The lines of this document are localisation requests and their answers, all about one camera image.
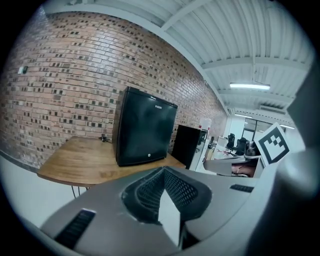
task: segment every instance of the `ceiling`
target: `ceiling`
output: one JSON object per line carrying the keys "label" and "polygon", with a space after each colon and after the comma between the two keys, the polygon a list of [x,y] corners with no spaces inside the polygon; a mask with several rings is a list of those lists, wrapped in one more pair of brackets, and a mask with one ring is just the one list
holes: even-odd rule
{"label": "ceiling", "polygon": [[[286,110],[315,51],[299,24],[269,0],[54,0],[47,13],[88,11],[136,23],[180,51],[212,87],[229,114],[293,125]],[[231,89],[262,83],[270,90]]]}

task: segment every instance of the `wooden table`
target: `wooden table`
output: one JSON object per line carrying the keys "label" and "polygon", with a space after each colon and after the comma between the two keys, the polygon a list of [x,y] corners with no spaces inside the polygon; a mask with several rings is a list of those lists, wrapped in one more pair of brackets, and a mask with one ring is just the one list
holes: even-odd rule
{"label": "wooden table", "polygon": [[170,154],[158,161],[119,167],[111,143],[97,138],[72,137],[41,166],[37,175],[65,185],[92,187],[161,166],[186,167]]}

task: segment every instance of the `black mini fridge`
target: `black mini fridge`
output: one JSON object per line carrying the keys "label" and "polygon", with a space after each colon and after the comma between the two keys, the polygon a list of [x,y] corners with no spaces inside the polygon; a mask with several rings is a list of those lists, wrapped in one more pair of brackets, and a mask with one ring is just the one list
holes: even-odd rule
{"label": "black mini fridge", "polygon": [[144,164],[167,156],[178,106],[127,87],[115,117],[113,144],[119,166]]}

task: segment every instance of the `mini fridge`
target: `mini fridge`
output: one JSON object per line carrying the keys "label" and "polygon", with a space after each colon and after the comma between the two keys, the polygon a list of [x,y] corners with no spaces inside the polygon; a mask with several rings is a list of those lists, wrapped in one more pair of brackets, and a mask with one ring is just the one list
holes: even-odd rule
{"label": "mini fridge", "polygon": [[195,171],[202,163],[201,155],[205,149],[208,131],[179,125],[172,150],[172,156],[185,165],[186,169]]}
{"label": "mini fridge", "polygon": [[114,122],[114,151],[119,166],[138,165],[167,156],[178,106],[127,87]]}

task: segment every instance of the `brick wall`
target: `brick wall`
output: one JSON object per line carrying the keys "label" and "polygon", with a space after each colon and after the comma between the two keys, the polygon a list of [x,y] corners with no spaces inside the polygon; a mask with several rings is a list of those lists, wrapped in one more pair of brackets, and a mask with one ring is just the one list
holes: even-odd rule
{"label": "brick wall", "polygon": [[[28,66],[26,74],[18,74]],[[198,71],[172,46],[129,21],[104,14],[39,10],[21,33],[1,77],[1,150],[39,167],[72,136],[112,137],[127,87],[178,105],[178,124],[227,116]],[[174,144],[173,132],[170,148]]]}

